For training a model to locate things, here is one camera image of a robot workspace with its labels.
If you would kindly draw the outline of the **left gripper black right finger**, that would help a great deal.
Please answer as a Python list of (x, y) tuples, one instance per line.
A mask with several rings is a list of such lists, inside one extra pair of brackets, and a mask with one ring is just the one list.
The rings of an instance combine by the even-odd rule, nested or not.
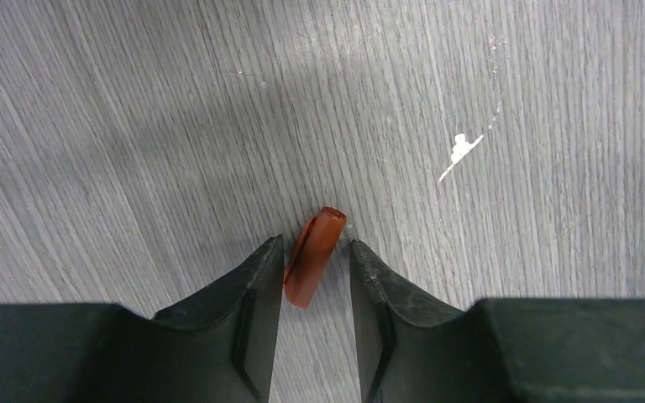
[(645, 300), (486, 298), (462, 311), (349, 255), (364, 402), (645, 402)]

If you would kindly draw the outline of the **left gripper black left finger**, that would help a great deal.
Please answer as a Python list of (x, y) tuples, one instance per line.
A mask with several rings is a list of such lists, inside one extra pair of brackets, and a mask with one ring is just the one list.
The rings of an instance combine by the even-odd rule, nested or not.
[(283, 240), (142, 317), (114, 303), (0, 304), (0, 402), (266, 402)]

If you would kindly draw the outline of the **red marker cap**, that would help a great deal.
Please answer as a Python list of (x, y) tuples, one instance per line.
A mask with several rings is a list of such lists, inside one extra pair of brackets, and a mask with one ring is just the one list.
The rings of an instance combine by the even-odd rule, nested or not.
[(303, 226), (283, 279), (286, 299), (293, 306), (308, 308), (346, 222), (338, 209), (322, 207)]

